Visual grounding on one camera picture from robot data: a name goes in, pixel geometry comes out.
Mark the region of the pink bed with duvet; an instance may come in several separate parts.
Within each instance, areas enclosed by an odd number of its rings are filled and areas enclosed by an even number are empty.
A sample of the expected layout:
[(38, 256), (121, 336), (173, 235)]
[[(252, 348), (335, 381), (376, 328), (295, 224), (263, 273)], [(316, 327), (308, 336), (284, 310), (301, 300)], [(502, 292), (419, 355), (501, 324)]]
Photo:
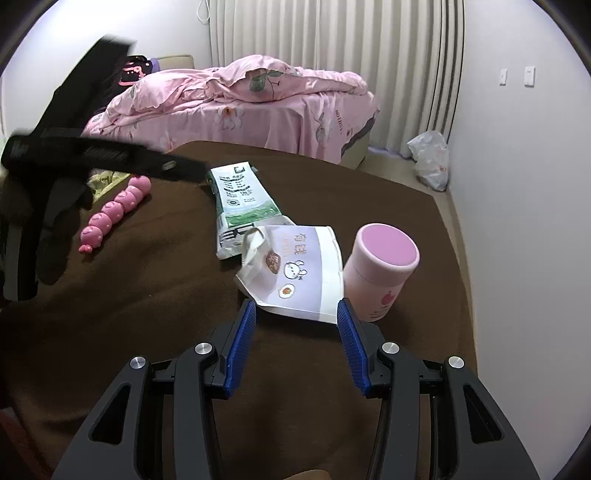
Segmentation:
[(256, 54), (223, 67), (149, 74), (115, 96), (83, 133), (161, 152), (212, 141), (338, 164), (378, 112), (375, 95), (356, 73)]

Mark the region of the beige headboard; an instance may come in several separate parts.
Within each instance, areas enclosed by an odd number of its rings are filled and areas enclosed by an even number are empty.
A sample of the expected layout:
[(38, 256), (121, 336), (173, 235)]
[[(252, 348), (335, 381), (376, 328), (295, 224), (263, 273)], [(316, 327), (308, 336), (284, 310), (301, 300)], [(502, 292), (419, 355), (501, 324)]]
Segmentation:
[(194, 69), (191, 55), (169, 55), (157, 58), (161, 70)]

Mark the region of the black pink Kitty blanket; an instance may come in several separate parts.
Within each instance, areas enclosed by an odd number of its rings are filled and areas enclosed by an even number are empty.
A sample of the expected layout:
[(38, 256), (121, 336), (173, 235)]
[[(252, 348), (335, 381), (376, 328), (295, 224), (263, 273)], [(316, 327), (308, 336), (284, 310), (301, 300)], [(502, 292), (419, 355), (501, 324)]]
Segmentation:
[(117, 85), (130, 87), (145, 76), (160, 70), (159, 61), (155, 58), (147, 58), (143, 55), (131, 55), (125, 60), (117, 78)]

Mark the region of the pink cylindrical cup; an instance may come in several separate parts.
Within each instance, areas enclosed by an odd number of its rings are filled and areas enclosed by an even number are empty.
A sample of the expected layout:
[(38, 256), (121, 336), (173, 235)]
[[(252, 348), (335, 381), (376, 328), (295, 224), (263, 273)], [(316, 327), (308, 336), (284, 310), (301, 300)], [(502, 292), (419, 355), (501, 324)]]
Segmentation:
[(404, 231), (383, 223), (360, 227), (344, 268), (345, 296), (356, 316), (385, 317), (419, 263), (419, 248)]

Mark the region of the white wall socket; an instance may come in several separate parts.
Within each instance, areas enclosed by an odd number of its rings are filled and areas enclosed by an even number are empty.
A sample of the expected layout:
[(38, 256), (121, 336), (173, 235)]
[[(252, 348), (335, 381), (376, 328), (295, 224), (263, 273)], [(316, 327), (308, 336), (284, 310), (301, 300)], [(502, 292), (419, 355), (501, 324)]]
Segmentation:
[(534, 88), (536, 81), (536, 67), (526, 66), (524, 69), (524, 85), (528, 88)]

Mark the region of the white plastic bag on floor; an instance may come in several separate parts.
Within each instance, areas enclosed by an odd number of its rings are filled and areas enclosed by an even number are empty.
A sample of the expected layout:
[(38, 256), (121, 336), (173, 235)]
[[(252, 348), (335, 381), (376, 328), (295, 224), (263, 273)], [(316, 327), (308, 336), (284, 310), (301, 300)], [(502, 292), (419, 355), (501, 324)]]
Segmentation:
[(445, 192), (449, 183), (449, 150), (444, 136), (426, 131), (407, 142), (415, 162), (415, 177), (437, 192)]

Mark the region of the white striped curtain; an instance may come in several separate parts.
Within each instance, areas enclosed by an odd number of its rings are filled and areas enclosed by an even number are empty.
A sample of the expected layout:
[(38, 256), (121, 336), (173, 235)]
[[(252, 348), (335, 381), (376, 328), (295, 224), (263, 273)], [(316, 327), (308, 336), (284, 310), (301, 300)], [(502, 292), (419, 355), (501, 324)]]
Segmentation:
[(212, 61), (250, 54), (352, 71), (377, 97), (373, 146), (408, 156), (426, 131), (448, 136), (462, 76), (466, 4), (434, 1), (211, 1)]

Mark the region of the white lilac bunny bag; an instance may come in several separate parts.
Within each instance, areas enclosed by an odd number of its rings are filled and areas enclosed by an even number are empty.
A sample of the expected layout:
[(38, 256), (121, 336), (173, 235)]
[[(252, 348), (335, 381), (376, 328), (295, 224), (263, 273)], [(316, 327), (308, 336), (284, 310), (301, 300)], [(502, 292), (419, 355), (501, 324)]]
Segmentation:
[(329, 226), (262, 225), (242, 242), (238, 287), (266, 312), (335, 325), (342, 254)]

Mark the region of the green white milk bag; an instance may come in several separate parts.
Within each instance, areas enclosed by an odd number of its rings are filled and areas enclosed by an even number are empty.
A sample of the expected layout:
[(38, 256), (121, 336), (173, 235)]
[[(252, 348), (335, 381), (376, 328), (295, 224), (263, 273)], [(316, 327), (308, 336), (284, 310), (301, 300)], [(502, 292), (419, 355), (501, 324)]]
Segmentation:
[(274, 202), (249, 162), (212, 168), (207, 183), (216, 204), (216, 257), (242, 253), (247, 231), (264, 225), (294, 225)]

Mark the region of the yellow plastic trash bag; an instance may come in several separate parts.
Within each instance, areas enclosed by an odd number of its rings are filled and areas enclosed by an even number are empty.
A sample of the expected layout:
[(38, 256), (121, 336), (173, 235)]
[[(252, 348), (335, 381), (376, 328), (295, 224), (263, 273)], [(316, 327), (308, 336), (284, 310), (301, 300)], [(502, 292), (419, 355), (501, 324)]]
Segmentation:
[(88, 186), (93, 194), (93, 199), (97, 200), (105, 195), (128, 177), (128, 173), (109, 170), (102, 170), (98, 173), (94, 173), (88, 180)]

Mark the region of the white wall switch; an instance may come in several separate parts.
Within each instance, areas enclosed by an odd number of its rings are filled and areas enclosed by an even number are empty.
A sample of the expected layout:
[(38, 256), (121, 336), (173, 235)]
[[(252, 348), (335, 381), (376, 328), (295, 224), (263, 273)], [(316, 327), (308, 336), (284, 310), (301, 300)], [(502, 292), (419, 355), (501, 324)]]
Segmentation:
[(499, 74), (499, 85), (506, 86), (507, 85), (507, 77), (508, 77), (508, 70), (503, 68)]

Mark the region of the pink caterpillar toy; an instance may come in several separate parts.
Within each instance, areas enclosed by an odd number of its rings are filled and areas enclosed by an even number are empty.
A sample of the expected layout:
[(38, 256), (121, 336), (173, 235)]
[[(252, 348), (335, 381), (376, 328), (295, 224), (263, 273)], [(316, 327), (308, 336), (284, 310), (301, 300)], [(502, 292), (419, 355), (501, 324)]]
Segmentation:
[(127, 186), (90, 217), (80, 232), (78, 252), (91, 254), (97, 250), (112, 228), (125, 214), (136, 209), (150, 191), (151, 181), (148, 177), (131, 176)]

